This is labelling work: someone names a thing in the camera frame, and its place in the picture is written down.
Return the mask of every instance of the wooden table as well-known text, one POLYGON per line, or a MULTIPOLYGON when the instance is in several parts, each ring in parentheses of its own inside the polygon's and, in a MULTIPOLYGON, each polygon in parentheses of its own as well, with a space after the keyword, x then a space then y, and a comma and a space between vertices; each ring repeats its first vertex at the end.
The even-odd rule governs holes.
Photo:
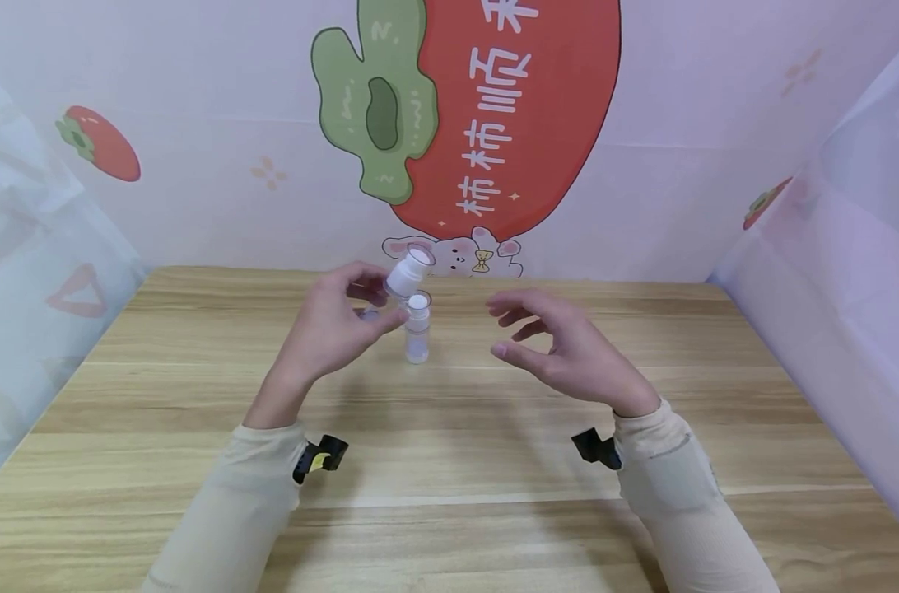
MULTIPOLYGON (((0 591, 130 591, 242 419, 309 273, 163 268, 0 473, 0 591)), ((488 354, 482 303, 527 281, 430 279, 431 358, 403 335, 314 387, 312 474, 263 591, 665 591, 617 479, 570 437, 612 431, 488 354)), ((899 524, 717 287, 531 282, 594 323, 689 420, 782 590, 899 591, 899 524)))

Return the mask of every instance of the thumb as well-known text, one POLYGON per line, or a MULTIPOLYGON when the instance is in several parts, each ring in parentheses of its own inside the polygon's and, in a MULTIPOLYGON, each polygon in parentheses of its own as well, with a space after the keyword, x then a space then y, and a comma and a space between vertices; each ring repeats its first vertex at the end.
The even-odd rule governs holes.
POLYGON ((367 323, 370 326, 370 330, 374 332, 374 339, 377 339, 382 335, 394 331, 400 325, 404 325, 407 317, 408 313, 406 311, 395 308, 395 310, 387 311, 383 315, 379 315, 374 319, 369 320, 367 323))
POLYGON ((538 376, 539 379, 541 379, 543 368, 548 361, 547 355, 536 352, 531 348, 526 348, 520 343, 498 342, 493 344, 489 351, 492 352, 492 356, 499 358, 500 361, 508 362, 513 367, 529 371, 529 373, 538 376))

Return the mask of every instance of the wrist strap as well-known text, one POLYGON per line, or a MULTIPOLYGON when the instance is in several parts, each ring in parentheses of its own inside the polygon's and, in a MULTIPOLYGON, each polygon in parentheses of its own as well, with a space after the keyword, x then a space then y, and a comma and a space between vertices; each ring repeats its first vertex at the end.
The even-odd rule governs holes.
POLYGON ((324 435, 321 442, 317 445, 308 442, 305 446, 305 453, 298 458, 295 464, 295 470, 291 473, 291 478, 297 484, 305 481, 305 476, 311 474, 317 469, 325 469, 327 472, 333 472, 341 464, 344 451, 347 451, 348 444, 342 439, 324 435))

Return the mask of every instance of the white cap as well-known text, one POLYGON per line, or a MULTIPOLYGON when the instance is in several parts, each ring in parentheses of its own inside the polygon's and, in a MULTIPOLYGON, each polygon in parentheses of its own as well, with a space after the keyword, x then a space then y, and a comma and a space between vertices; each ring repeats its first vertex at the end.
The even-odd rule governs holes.
POLYGON ((412 247, 387 276, 387 286, 400 296, 408 297, 417 292, 432 265, 433 256, 428 251, 412 247))
POLYGON ((430 316, 430 295, 419 291, 407 301, 411 319, 425 319, 430 316))
POLYGON ((430 325, 430 302, 430 293, 425 291, 418 291, 407 300, 407 310, 410 313, 407 329, 423 331, 430 325))

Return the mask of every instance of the finger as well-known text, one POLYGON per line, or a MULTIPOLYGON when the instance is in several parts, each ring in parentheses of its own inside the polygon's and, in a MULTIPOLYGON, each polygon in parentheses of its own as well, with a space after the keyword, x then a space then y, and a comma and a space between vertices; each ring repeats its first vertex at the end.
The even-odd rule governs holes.
POLYGON ((538 379, 542 379, 542 376, 544 376, 544 369, 549 360, 548 356, 531 348, 526 348, 520 343, 495 343, 491 352, 492 356, 499 358, 500 361, 508 362, 513 367, 529 371, 529 373, 537 376, 538 379))
POLYGON ((541 319, 536 319, 531 324, 525 324, 522 326, 517 332, 512 334, 512 342, 523 342, 524 339, 529 339, 536 334, 548 334, 551 333, 548 331, 548 326, 545 325, 545 322, 541 319))
POLYGON ((539 291, 537 288, 520 288, 517 291, 495 293, 487 301, 489 311, 512 311, 517 308, 538 315, 542 318, 557 319, 562 317, 568 305, 555 296, 539 291))
POLYGON ((394 331, 400 325, 404 325, 409 316, 410 313, 404 310, 392 310, 375 317, 373 320, 368 320, 366 323, 370 326, 376 341, 380 336, 394 331))
POLYGON ((516 323, 517 320, 522 320, 527 317, 535 317, 534 313, 530 313, 524 308, 519 307, 517 310, 512 310, 510 312, 505 313, 502 317, 499 318, 499 326, 500 327, 508 327, 513 323, 516 323))
POLYGON ((333 269, 325 277, 339 287, 347 287, 352 282, 367 286, 368 282, 383 282, 387 278, 387 270, 367 262, 351 262, 341 268, 333 269))
POLYGON ((374 291, 374 289, 372 288, 358 285, 358 283, 351 283, 351 285, 347 287, 347 291, 345 291, 345 293, 351 299, 361 299, 363 301, 368 301, 375 306, 387 305, 387 296, 385 294, 374 291))

